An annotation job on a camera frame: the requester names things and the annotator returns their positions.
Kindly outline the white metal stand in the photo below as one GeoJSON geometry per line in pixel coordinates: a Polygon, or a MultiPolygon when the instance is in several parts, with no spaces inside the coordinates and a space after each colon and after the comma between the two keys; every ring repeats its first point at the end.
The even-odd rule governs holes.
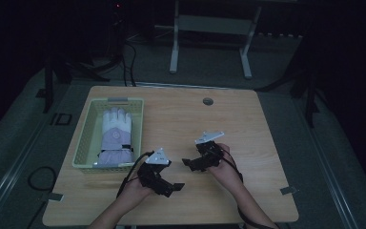
{"type": "Polygon", "coordinates": [[[179,33],[181,31],[197,31],[221,34],[243,35],[246,37],[245,43],[239,48],[239,57],[242,71],[246,79],[253,77],[251,65],[248,58],[255,29],[261,14],[261,7],[254,9],[252,19],[236,19],[212,17],[203,15],[190,15],[180,13],[180,3],[183,0],[173,0],[173,46],[170,60],[169,72],[177,73],[179,58],[179,33]]]}

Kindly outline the black square floor frame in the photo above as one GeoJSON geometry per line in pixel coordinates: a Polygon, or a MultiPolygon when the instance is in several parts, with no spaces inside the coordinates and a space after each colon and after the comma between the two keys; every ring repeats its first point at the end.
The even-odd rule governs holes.
{"type": "Polygon", "coordinates": [[[67,126],[71,124],[71,120],[72,120],[71,114],[55,113],[51,119],[51,125],[67,126]]]}

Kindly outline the dark device with red light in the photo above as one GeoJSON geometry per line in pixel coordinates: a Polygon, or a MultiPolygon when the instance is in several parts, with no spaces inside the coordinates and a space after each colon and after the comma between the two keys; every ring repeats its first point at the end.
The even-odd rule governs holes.
{"type": "Polygon", "coordinates": [[[125,18],[125,3],[123,0],[112,0],[112,16],[115,25],[122,23],[125,18]]]}

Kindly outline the person's right hand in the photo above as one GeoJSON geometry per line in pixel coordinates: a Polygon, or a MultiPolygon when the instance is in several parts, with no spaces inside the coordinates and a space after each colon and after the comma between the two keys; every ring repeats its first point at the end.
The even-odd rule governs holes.
{"type": "Polygon", "coordinates": [[[210,167],[208,172],[232,195],[238,193],[243,187],[243,182],[238,174],[234,160],[230,154],[230,148],[223,144],[218,143],[223,150],[223,158],[220,160],[219,165],[216,167],[210,167]]]}

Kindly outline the black tripod stand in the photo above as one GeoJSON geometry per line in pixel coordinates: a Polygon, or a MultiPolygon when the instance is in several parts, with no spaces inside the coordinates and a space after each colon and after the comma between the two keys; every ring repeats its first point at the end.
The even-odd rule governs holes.
{"type": "Polygon", "coordinates": [[[256,92],[269,92],[293,81],[290,96],[301,98],[306,95],[304,116],[310,128],[315,126],[314,113],[318,112],[315,104],[317,79],[324,66],[324,52],[320,41],[321,39],[312,32],[305,34],[284,74],[273,83],[255,89],[256,92]]]}
{"type": "Polygon", "coordinates": [[[62,52],[50,52],[45,60],[44,65],[44,88],[40,89],[37,97],[43,98],[45,106],[43,113],[46,114],[53,104],[53,77],[56,76],[60,83],[70,84],[72,75],[70,69],[75,69],[84,77],[95,81],[109,82],[108,78],[100,76],[101,71],[109,70],[115,67],[122,60],[121,56],[112,57],[111,60],[102,66],[88,68],[78,61],[73,60],[69,55],[62,52]]]}

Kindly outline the person's left hand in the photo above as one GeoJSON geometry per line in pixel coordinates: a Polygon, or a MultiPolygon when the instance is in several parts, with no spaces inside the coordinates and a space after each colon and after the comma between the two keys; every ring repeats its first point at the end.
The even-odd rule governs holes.
{"type": "Polygon", "coordinates": [[[138,179],[135,179],[125,185],[121,194],[116,198],[116,202],[122,209],[131,211],[152,193],[152,189],[144,187],[138,179]]]}

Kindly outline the purple glove with white fingers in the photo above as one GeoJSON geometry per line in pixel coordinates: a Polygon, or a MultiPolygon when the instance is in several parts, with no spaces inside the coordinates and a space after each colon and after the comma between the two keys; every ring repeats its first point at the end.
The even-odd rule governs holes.
{"type": "Polygon", "coordinates": [[[132,115],[112,107],[103,113],[99,166],[118,166],[132,162],[132,115]]]}

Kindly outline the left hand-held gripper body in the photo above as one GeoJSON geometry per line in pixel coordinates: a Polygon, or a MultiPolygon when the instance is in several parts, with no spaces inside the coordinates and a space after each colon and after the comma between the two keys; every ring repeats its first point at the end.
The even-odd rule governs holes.
{"type": "Polygon", "coordinates": [[[159,148],[155,151],[145,153],[147,157],[140,165],[137,175],[144,187],[148,187],[154,191],[156,187],[170,187],[171,184],[162,178],[160,173],[172,162],[166,156],[164,149],[159,148]]]}

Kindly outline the pale green plastic basket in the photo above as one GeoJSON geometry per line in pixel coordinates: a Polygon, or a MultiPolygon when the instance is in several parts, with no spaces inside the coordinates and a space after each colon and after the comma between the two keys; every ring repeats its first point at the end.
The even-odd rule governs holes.
{"type": "Polygon", "coordinates": [[[86,173],[106,171],[127,173],[141,156],[141,137],[144,117],[144,100],[138,97],[94,98],[88,103],[87,113],[82,118],[82,129],[74,151],[72,166],[86,173]],[[103,113],[111,108],[122,108],[132,115],[132,162],[120,165],[98,164],[102,143],[103,113]]]}

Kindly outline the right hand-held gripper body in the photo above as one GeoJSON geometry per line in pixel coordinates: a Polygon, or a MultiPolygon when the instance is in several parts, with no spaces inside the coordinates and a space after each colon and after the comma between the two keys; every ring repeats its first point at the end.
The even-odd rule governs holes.
{"type": "Polygon", "coordinates": [[[214,141],[223,135],[223,132],[204,132],[194,142],[198,153],[200,153],[200,158],[196,162],[200,170],[219,165],[219,161],[223,157],[223,150],[214,141]]]}

